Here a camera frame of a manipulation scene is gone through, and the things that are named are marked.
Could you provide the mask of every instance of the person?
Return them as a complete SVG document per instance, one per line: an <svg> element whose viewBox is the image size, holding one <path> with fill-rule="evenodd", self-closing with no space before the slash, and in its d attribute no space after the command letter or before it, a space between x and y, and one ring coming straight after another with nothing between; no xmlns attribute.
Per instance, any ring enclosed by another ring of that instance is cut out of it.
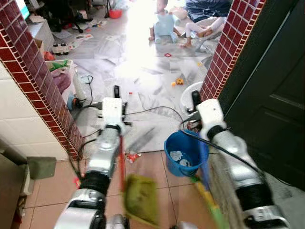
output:
<svg viewBox="0 0 305 229"><path fill-rule="evenodd" d="M165 15L168 13L168 11L165 9L165 7L167 6L168 0L157 0L157 12L156 14L160 14L160 15ZM150 37L148 38L148 40L154 41L154 30L153 30L153 26L149 28L150 30ZM179 33L179 31L174 27L173 31L178 35L178 37L181 36L181 34Z"/></svg>
<svg viewBox="0 0 305 229"><path fill-rule="evenodd" d="M187 23L185 26L186 43L181 45L181 47L185 48L192 46L191 31L196 32L197 37L206 37L215 32L223 23L225 23L225 21L226 17L219 17L208 27L201 27L193 22Z"/></svg>

